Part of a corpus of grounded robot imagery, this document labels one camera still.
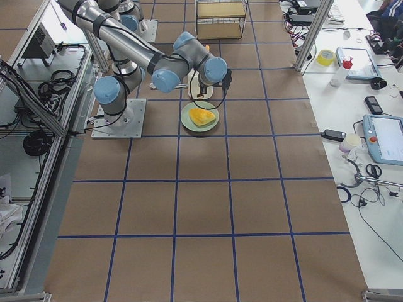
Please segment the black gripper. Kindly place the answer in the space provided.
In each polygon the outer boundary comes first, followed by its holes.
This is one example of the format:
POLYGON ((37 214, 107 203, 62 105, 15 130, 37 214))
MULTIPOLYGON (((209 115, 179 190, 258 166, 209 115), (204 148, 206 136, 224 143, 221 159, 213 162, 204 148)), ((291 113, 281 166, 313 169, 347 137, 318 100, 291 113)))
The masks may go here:
POLYGON ((220 87, 222 90, 222 94, 227 94, 231 82, 232 82, 232 70, 228 69, 226 75, 220 82, 216 82, 212 85, 204 85, 201 81, 199 81, 199 87, 200 87, 199 91, 200 94, 206 94, 207 89, 209 87, 220 87))

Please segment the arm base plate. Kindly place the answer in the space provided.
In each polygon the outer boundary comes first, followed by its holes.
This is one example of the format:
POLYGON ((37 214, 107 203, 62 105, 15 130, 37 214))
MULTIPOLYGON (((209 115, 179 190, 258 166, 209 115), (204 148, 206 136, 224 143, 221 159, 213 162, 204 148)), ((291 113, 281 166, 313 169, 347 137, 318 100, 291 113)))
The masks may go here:
POLYGON ((158 26, 157 19, 151 19, 151 20, 143 19, 139 23, 138 34, 145 41, 154 43, 157 36, 157 26, 158 26))
POLYGON ((98 108, 97 115, 102 115, 100 119, 94 121, 94 128, 91 132, 93 139, 126 139, 141 138, 143 122, 145 116, 147 100, 127 99, 127 107, 122 116, 104 116, 101 106, 98 108))

